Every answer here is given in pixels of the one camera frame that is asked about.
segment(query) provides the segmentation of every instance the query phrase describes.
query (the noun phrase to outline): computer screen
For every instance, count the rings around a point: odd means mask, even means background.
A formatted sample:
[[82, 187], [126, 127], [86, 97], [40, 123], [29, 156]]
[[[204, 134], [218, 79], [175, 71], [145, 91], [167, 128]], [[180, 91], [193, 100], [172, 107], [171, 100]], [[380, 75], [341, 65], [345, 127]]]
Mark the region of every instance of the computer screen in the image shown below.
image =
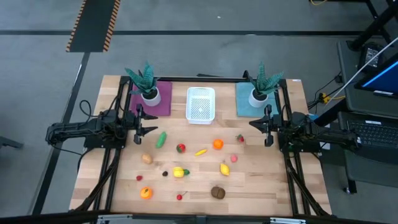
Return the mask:
[[375, 77], [362, 84], [363, 88], [398, 93], [398, 61], [379, 72]]

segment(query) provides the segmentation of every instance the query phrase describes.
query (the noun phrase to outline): plastic basket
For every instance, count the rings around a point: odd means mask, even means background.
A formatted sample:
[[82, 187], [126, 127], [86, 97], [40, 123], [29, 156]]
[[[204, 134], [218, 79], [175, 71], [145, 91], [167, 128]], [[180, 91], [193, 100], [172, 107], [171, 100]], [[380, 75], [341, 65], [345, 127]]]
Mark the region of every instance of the plastic basket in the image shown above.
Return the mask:
[[215, 118], [215, 91], [212, 88], [190, 87], [187, 91], [185, 116], [190, 124], [211, 124]]

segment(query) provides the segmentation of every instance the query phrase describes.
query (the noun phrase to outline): cucumber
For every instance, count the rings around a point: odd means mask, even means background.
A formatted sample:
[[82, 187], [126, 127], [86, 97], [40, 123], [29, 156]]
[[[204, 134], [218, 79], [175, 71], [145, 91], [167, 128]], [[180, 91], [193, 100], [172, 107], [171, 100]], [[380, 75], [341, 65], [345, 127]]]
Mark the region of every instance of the cucumber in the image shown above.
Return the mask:
[[162, 134], [160, 134], [159, 139], [157, 140], [157, 143], [156, 143], [157, 149], [161, 148], [163, 146], [164, 142], [166, 141], [166, 137], [167, 137], [166, 132], [162, 132]]

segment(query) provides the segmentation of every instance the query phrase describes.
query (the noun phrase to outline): wooden table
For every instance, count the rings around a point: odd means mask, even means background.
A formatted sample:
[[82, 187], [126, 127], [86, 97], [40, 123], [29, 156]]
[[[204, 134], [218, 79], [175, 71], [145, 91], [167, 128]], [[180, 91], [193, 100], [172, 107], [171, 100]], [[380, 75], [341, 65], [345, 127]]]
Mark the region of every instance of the wooden table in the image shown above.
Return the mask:
[[[99, 90], [95, 114], [106, 110], [117, 95], [120, 76], [106, 75]], [[212, 87], [216, 91], [216, 117], [211, 125], [192, 125], [185, 118], [187, 88]], [[303, 86], [300, 80], [287, 80], [292, 111], [308, 113]], [[281, 104], [283, 93], [280, 91]], [[133, 143], [134, 131], [129, 133], [122, 150], [114, 189], [112, 212], [167, 213], [207, 215], [292, 215], [283, 155], [279, 151], [276, 134], [274, 145], [264, 147], [265, 135], [249, 125], [253, 118], [236, 116], [234, 83], [173, 82], [171, 116], [144, 121], [144, 126], [158, 126], [142, 138], [142, 144]], [[162, 131], [167, 140], [161, 149], [155, 144]], [[246, 142], [237, 142], [235, 136], [243, 134]], [[222, 139], [224, 148], [212, 149], [214, 139]], [[176, 145], [184, 143], [187, 151], [179, 154]], [[206, 154], [195, 157], [200, 149]], [[141, 162], [141, 155], [149, 153], [154, 158], [151, 165]], [[70, 208], [79, 206], [98, 181], [104, 149], [94, 149], [81, 161]], [[231, 154], [238, 161], [231, 163]], [[319, 161], [309, 153], [301, 153], [306, 186], [324, 210], [331, 212]], [[220, 173], [220, 162], [225, 161], [231, 170], [229, 177]], [[175, 178], [172, 168], [181, 166], [190, 174]], [[136, 180], [137, 175], [144, 178]], [[150, 200], [141, 199], [139, 191], [150, 187], [154, 195]], [[225, 189], [226, 197], [218, 200], [210, 195], [210, 189]], [[100, 208], [104, 207], [107, 186], [104, 188]], [[177, 194], [186, 194], [181, 201]], [[302, 212], [300, 191], [296, 188], [299, 210]]]

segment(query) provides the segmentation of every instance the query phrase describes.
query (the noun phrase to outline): purple mat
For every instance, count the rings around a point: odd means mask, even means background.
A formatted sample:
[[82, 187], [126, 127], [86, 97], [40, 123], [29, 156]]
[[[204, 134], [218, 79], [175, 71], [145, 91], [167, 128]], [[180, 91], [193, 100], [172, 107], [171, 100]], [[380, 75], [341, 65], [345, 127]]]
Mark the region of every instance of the purple mat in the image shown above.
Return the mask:
[[[153, 116], [170, 116], [172, 107], [172, 88], [171, 82], [157, 82], [156, 87], [159, 89], [160, 97], [162, 100], [156, 106], [147, 106], [140, 95], [132, 95], [130, 101], [130, 110], [137, 113], [137, 104], [140, 103], [144, 107], [145, 113]], [[135, 85], [132, 86], [133, 90], [137, 90]]]

